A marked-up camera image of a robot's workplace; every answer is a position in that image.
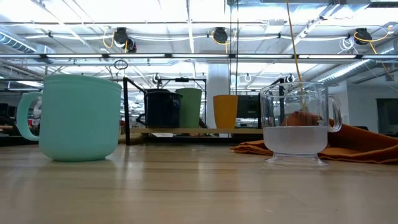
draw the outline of yellow cup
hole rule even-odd
[[[217,128],[235,128],[236,114],[238,112],[238,96],[214,96],[213,105]]]

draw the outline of orange cloth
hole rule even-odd
[[[317,120],[316,116],[296,112],[290,115],[284,124],[318,125]],[[272,155],[272,151],[266,148],[263,140],[244,142],[231,149],[237,153]],[[398,164],[398,139],[343,124],[340,131],[328,133],[328,145],[318,156],[321,159],[336,161]]]

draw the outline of sage green mug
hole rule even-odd
[[[30,104],[42,96],[40,136],[28,127]],[[40,150],[56,161],[104,159],[118,145],[121,86],[83,75],[44,78],[43,93],[24,93],[17,109],[22,136],[39,141]]]

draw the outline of glass mug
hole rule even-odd
[[[266,162],[325,165],[318,158],[328,143],[328,131],[341,128],[340,101],[320,82],[290,82],[260,91],[264,143],[274,155]],[[330,126],[328,101],[334,125]]]

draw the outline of wooden table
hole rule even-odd
[[[119,146],[52,162],[0,148],[1,223],[397,223],[398,166],[267,167],[226,146]]]

